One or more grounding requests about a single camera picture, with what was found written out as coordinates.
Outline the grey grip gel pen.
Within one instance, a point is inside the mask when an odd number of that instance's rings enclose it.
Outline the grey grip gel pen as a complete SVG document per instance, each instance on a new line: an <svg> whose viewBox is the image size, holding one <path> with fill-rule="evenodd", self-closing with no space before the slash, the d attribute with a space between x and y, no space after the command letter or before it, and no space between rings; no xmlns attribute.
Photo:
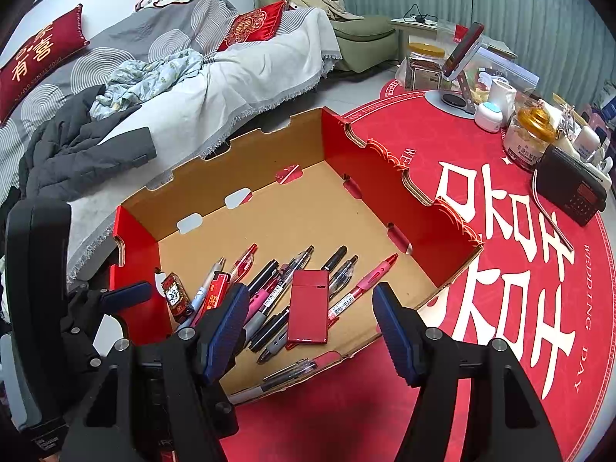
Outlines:
<svg viewBox="0 0 616 462"><path fill-rule="evenodd" d="M273 291L269 293L269 296L263 301L257 312L248 319L243 328L245 332L244 345L248 345L257 331L259 331L259 328L267 320L267 317L270 316L269 314L290 286L295 271L303 269L308 264L313 252L314 246L309 245L289 264L274 286Z"/></svg>

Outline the red round table mat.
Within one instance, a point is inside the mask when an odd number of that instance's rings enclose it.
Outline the red round table mat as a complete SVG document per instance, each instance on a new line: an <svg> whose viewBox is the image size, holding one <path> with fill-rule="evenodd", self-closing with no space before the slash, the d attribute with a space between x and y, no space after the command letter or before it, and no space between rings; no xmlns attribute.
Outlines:
<svg viewBox="0 0 616 462"><path fill-rule="evenodd" d="M615 363L615 263L600 217L580 226L531 196L531 174L501 135L447 115L419 93L352 110L415 142L412 181L469 222L480 253L418 310L453 338L503 339L545 408L562 456L578 460L604 408Z"/></svg>

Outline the red gel pen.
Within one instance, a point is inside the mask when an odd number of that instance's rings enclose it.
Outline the red gel pen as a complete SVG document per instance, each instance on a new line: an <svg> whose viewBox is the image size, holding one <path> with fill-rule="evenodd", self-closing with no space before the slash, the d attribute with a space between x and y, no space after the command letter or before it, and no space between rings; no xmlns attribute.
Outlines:
<svg viewBox="0 0 616 462"><path fill-rule="evenodd" d="M239 283L242 278L245 277L245 274L252 268L254 263L254 256L258 249L258 245L253 243L248 249L242 253L242 256L235 262L231 272L230 272L230 284L233 285L235 283Z"/></svg>

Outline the grey covered sofa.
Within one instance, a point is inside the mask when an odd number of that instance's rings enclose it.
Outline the grey covered sofa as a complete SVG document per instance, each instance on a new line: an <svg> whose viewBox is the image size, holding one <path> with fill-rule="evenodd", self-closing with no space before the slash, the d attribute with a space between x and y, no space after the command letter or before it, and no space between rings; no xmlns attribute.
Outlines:
<svg viewBox="0 0 616 462"><path fill-rule="evenodd" d="M1 202L69 204L74 280L112 235L123 200L314 88L339 59L319 8L238 13L228 0L190 0L138 10L86 38L75 6L1 70Z"/></svg>

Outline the red pen with clear barrel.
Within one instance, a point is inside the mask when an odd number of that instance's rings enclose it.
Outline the red pen with clear barrel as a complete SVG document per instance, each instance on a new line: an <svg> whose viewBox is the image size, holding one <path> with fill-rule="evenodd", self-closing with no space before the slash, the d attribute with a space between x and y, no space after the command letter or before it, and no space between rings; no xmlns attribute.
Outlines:
<svg viewBox="0 0 616 462"><path fill-rule="evenodd" d="M388 274L388 271L396 264L398 257L399 255L397 253L388 256L368 274L365 274L347 295L343 296L342 299L339 299L337 303L331 306L328 312L329 328L339 320L339 316L343 314L349 306L352 306L357 299L360 299L362 295L373 289L379 281L384 278L384 275Z"/></svg>

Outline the pink grip pen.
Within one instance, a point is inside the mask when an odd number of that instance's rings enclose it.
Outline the pink grip pen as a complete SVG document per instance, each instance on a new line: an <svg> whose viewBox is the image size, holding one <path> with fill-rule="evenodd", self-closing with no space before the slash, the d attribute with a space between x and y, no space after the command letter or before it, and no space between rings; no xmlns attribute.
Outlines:
<svg viewBox="0 0 616 462"><path fill-rule="evenodd" d="M244 322L248 322L257 311L263 306L263 303L270 296L270 293L274 291L274 288L278 285L280 275L273 276L255 295L249 300L248 313L246 314Z"/></svg>

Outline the red cardboard fruit box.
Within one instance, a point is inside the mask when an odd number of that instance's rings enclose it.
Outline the red cardboard fruit box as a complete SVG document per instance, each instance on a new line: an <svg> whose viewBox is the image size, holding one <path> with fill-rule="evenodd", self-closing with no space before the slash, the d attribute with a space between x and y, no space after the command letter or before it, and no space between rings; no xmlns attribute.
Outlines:
<svg viewBox="0 0 616 462"><path fill-rule="evenodd" d="M482 247L466 219L412 181L420 157L393 126L326 109L270 134L252 131L118 207L120 263L110 286L153 281L162 271L194 293L215 261L233 263L249 248L259 271L306 248L317 268L346 246L357 256L357 276L394 256L386 281L405 306L419 308Z"/></svg>

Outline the light blue floral cloth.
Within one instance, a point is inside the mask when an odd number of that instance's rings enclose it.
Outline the light blue floral cloth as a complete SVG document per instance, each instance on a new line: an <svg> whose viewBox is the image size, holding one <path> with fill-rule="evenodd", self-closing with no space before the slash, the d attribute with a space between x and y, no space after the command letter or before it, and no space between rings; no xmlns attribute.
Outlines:
<svg viewBox="0 0 616 462"><path fill-rule="evenodd" d="M105 82L90 108L90 117L102 120L167 92L176 84L194 78L204 66L201 53L188 48L160 60L126 60Z"/></svg>

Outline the white barrel pen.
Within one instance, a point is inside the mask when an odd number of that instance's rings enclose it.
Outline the white barrel pen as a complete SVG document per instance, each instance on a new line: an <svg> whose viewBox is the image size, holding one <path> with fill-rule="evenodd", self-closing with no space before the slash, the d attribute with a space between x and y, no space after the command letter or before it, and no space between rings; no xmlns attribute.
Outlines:
<svg viewBox="0 0 616 462"><path fill-rule="evenodd" d="M226 263L226 259L225 258L220 258L210 269L209 273L206 275L205 281L201 284L201 286L198 288L198 292L196 292L195 296L193 297L192 301L191 301L191 308L193 309L193 313L188 317L188 319L186 321L184 321L183 323L180 323L179 326L177 327L177 331L182 330L183 328L186 328L187 326L190 326L191 323L194 321L194 319L196 318L196 315L198 314L198 311L201 310L201 306L204 303L204 300L207 296L207 292L209 290L209 287L212 283L212 281L215 278L215 275L217 272L222 271L224 264Z"/></svg>

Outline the red cushion with gold characters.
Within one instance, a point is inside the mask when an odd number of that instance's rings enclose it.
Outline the red cushion with gold characters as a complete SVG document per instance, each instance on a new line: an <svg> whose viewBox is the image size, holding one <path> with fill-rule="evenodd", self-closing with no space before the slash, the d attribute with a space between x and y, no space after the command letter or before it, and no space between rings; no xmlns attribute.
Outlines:
<svg viewBox="0 0 616 462"><path fill-rule="evenodd" d="M30 37L1 69L1 123L42 79L88 44L81 4Z"/></svg>

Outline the red lighter box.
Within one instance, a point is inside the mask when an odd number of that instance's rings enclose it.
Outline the red lighter box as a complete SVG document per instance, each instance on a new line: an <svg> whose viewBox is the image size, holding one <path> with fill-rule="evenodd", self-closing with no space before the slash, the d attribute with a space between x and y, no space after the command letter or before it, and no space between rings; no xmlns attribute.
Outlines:
<svg viewBox="0 0 616 462"><path fill-rule="evenodd" d="M327 342L328 288L327 270L298 270L293 274L285 345L288 350L300 344Z"/></svg>

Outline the black thin marker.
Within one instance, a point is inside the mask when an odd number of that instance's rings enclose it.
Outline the black thin marker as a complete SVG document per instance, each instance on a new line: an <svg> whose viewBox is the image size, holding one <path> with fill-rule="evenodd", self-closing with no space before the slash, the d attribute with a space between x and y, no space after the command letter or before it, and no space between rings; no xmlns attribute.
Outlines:
<svg viewBox="0 0 616 462"><path fill-rule="evenodd" d="M326 315L330 273L346 256L348 247L340 246L318 270L300 269L291 277L291 295L285 308L257 331L248 349L263 351L267 361L287 343L321 344L327 342Z"/></svg>

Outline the red embroidered cushion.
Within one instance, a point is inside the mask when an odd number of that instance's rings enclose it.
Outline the red embroidered cushion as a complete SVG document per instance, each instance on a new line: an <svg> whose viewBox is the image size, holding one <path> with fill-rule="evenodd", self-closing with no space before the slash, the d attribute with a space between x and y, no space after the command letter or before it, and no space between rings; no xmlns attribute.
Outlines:
<svg viewBox="0 0 616 462"><path fill-rule="evenodd" d="M279 29L285 8L286 3L278 0L251 12L241 13L233 21L218 50L223 51L240 43L271 39Z"/></svg>

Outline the black portable radio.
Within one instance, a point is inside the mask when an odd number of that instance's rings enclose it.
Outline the black portable radio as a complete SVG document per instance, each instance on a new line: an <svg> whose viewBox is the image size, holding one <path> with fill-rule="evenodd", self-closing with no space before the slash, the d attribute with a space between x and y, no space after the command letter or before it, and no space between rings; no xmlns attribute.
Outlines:
<svg viewBox="0 0 616 462"><path fill-rule="evenodd" d="M599 180L556 145L546 148L536 166L534 181L541 196L580 226L586 226L606 207L607 191Z"/></svg>

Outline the dark grey jacket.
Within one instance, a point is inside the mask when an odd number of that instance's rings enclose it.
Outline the dark grey jacket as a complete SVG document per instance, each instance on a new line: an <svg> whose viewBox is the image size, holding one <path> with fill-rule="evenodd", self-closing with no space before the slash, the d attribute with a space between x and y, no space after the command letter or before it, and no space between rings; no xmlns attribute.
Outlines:
<svg viewBox="0 0 616 462"><path fill-rule="evenodd" d="M157 157L146 126L108 135L139 109L133 106L102 120L90 116L104 90L94 85L67 100L30 138L19 163L21 197L47 197L70 203L124 171Z"/></svg>

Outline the black marker pen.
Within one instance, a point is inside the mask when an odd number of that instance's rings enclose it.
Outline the black marker pen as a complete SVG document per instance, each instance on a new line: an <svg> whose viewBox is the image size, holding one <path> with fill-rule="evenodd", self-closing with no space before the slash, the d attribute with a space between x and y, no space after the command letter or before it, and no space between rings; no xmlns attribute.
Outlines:
<svg viewBox="0 0 616 462"><path fill-rule="evenodd" d="M248 294L256 295L266 283L278 273L279 262L277 260L269 261L248 284Z"/></svg>

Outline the slim red lighter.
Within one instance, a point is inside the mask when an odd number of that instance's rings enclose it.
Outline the slim red lighter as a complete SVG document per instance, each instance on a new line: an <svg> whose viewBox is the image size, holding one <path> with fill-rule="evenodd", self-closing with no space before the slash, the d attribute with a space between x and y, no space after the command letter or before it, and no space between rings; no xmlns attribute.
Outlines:
<svg viewBox="0 0 616 462"><path fill-rule="evenodd" d="M230 274L223 271L216 271L214 278L210 281L210 285L206 292L205 298L201 307L195 313L192 322L190 323L191 328L195 328L198 321L203 318L205 313L210 310L217 309L220 304L223 302L224 296L226 295L226 291L228 291L230 286Z"/></svg>

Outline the white round container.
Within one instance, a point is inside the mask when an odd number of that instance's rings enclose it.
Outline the white round container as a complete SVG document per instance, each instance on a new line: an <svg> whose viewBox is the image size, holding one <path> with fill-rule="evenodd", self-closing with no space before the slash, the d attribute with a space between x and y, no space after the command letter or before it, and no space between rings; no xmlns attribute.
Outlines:
<svg viewBox="0 0 616 462"><path fill-rule="evenodd" d="M503 114L498 105L486 101L477 105L474 121L483 131L489 134L496 134L496 132L500 131Z"/></svg>

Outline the white mug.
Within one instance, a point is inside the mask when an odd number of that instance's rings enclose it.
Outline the white mug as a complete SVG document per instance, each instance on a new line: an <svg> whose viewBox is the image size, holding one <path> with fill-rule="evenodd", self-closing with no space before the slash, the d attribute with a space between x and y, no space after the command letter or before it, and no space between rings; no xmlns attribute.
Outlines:
<svg viewBox="0 0 616 462"><path fill-rule="evenodd" d="M492 79L488 102L497 106L502 113L502 125L509 124L515 113L517 90L504 78L496 76Z"/></svg>

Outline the silver K-2020 pen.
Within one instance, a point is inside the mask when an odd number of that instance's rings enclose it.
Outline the silver K-2020 pen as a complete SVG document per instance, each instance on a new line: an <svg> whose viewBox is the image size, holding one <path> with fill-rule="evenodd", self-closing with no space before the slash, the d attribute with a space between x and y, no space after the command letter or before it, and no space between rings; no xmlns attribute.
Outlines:
<svg viewBox="0 0 616 462"><path fill-rule="evenodd" d="M294 382L317 368L314 360L302 359L263 378L258 386L241 390L229 397L232 405L240 405L263 396L279 386Z"/></svg>

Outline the gold lid glass jar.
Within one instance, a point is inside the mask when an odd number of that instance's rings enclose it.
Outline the gold lid glass jar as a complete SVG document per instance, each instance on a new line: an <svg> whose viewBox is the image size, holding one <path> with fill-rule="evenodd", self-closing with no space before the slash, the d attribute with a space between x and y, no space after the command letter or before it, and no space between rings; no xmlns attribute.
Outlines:
<svg viewBox="0 0 616 462"><path fill-rule="evenodd" d="M513 116L503 139L503 148L511 161L531 171L554 141L556 129L550 123L549 113L542 106L534 105L518 110Z"/></svg>

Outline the phone on stand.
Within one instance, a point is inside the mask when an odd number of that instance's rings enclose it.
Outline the phone on stand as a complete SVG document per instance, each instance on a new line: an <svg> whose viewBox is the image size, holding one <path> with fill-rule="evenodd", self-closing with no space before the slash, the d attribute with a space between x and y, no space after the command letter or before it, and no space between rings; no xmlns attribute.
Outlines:
<svg viewBox="0 0 616 462"><path fill-rule="evenodd" d="M475 102L465 73L470 60L482 45L484 24L473 22L454 50L445 60L440 76L449 82L457 81L458 91L429 90L424 93L425 100L443 113L457 118L472 120L475 115Z"/></svg>

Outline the patterned dark lighter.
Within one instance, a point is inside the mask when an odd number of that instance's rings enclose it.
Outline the patterned dark lighter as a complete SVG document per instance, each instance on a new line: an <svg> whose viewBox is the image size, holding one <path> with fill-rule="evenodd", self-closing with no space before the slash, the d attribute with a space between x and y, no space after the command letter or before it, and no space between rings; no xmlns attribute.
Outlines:
<svg viewBox="0 0 616 462"><path fill-rule="evenodd" d="M169 273L162 281L168 309L176 323L185 322L194 312L186 289L181 279L174 273Z"/></svg>

